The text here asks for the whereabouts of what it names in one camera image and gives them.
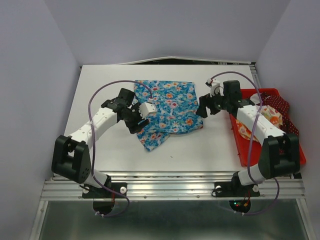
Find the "blue floral skirt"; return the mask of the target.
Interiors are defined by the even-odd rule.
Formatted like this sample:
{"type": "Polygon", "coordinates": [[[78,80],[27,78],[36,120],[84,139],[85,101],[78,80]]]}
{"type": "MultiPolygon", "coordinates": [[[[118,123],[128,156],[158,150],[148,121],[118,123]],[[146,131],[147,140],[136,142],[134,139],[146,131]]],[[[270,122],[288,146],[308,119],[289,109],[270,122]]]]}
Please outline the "blue floral skirt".
{"type": "Polygon", "coordinates": [[[196,115],[199,103],[195,83],[190,81],[137,80],[137,100],[145,102],[152,93],[156,112],[149,115],[149,124],[137,138],[151,152],[172,135],[183,135],[203,128],[203,119],[196,115]]]}

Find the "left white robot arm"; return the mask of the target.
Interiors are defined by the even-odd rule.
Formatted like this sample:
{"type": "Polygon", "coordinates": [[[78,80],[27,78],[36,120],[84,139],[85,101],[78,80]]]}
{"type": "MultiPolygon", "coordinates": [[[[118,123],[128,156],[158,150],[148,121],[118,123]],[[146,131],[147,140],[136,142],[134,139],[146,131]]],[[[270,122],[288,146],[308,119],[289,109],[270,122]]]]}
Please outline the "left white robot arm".
{"type": "Polygon", "coordinates": [[[156,107],[149,99],[134,102],[135,93],[122,88],[117,97],[106,100],[97,113],[75,132],[60,135],[54,143],[51,170],[78,184],[94,187],[95,193],[106,197],[111,193],[111,177],[94,169],[93,146],[97,140],[119,121],[124,121],[131,134],[149,124],[148,116],[156,107]]]}

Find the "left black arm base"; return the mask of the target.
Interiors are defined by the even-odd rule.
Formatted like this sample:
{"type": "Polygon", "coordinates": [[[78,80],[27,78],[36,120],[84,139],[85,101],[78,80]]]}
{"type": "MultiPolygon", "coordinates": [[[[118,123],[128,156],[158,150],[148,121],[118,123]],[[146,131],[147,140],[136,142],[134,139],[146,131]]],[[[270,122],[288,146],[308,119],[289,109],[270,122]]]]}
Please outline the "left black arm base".
{"type": "MultiPolygon", "coordinates": [[[[82,189],[81,197],[83,199],[118,199],[121,196],[114,194],[104,188],[97,188],[89,184],[80,185],[82,189]]],[[[111,184],[111,190],[122,195],[127,195],[127,183],[126,182],[115,182],[111,184]]]]}

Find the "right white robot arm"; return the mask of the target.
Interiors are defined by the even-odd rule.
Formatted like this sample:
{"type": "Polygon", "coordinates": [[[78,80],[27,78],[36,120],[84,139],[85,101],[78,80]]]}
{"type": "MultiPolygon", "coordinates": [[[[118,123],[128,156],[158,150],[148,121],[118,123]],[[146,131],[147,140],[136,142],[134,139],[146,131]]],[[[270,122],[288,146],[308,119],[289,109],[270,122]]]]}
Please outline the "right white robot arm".
{"type": "Polygon", "coordinates": [[[299,138],[285,133],[262,115],[259,106],[249,98],[243,98],[240,83],[229,80],[223,83],[208,80],[210,92],[199,98],[196,115],[207,118],[226,111],[251,131],[261,145],[257,164],[236,173],[237,179],[230,182],[231,192],[242,195],[248,185],[259,184],[279,176],[295,174],[300,168],[299,138]]]}

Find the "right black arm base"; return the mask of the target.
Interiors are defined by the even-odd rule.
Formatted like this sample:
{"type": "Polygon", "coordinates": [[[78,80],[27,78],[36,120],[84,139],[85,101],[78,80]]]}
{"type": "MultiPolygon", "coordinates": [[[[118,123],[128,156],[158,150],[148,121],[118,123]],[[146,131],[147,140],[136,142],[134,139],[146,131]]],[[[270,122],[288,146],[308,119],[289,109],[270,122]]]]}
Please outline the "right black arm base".
{"type": "Polygon", "coordinates": [[[214,183],[211,195],[215,198],[242,198],[259,197],[260,191],[254,190],[257,185],[235,186],[230,181],[217,181],[214,183]]]}

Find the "red plastic bin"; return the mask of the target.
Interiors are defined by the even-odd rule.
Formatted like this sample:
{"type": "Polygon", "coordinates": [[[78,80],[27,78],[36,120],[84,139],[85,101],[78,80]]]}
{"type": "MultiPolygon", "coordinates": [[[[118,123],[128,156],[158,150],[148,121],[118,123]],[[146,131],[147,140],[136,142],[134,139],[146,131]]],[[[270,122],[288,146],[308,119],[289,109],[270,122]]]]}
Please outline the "red plastic bin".
{"type": "MultiPolygon", "coordinates": [[[[256,91],[254,89],[242,89],[241,92],[242,92],[242,97],[244,99],[250,98],[251,95],[256,94],[256,91]]],[[[259,92],[260,93],[266,92],[269,95],[281,96],[279,94],[278,90],[275,88],[260,88],[259,92]]],[[[238,132],[237,125],[236,125],[236,119],[232,115],[230,115],[229,117],[230,117],[230,121],[231,121],[231,125],[232,125],[231,129],[233,130],[233,135],[234,135],[235,142],[236,142],[238,156],[240,159],[240,164],[242,167],[246,167],[247,162],[248,162],[248,151],[249,151],[250,140],[247,140],[247,139],[240,136],[240,134],[238,132]]],[[[251,158],[250,158],[250,165],[251,166],[258,163],[261,149],[262,149],[262,147],[261,147],[260,143],[253,141],[251,158]]],[[[300,153],[300,164],[301,165],[306,164],[307,160],[306,160],[306,157],[305,157],[301,147],[299,147],[299,153],[300,153]]]]}

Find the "orange floral cream skirt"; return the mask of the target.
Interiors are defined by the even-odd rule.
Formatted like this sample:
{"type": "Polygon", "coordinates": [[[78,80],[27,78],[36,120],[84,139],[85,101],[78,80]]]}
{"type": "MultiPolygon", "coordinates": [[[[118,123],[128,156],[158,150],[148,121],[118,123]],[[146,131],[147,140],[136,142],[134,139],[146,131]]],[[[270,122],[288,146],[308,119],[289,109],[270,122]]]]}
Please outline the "orange floral cream skirt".
{"type": "Polygon", "coordinates": [[[258,95],[256,93],[251,95],[249,99],[254,106],[249,105],[241,109],[237,114],[240,118],[237,118],[235,122],[241,137],[263,144],[264,139],[268,136],[281,137],[284,131],[281,130],[283,115],[274,108],[279,97],[265,92],[262,92],[260,96],[262,106],[260,106],[258,95]]]}

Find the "red polka dot skirt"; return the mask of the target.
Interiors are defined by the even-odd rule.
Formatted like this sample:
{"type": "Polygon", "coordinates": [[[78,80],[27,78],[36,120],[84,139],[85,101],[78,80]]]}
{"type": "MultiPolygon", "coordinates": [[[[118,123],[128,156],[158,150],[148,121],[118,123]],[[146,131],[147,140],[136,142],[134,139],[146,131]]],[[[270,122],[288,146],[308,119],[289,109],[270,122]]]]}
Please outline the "red polka dot skirt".
{"type": "Polygon", "coordinates": [[[277,128],[287,134],[299,135],[299,130],[289,119],[290,105],[281,96],[262,92],[263,103],[261,113],[277,128]]]}

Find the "aluminium frame rail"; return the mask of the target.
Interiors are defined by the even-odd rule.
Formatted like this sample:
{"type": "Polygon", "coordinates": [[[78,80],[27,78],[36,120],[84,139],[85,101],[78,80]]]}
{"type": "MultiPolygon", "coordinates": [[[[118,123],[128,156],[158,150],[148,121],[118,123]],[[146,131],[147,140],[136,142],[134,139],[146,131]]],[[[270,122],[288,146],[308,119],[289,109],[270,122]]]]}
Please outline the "aluminium frame rail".
{"type": "MultiPolygon", "coordinates": [[[[113,171],[113,183],[127,184],[127,197],[135,201],[207,201],[216,182],[231,180],[231,171],[113,171]]],[[[306,191],[301,178],[292,176],[266,180],[258,186],[260,199],[305,199],[306,191]]],[[[44,183],[42,201],[80,201],[83,190],[79,184],[55,174],[44,183]]]]}

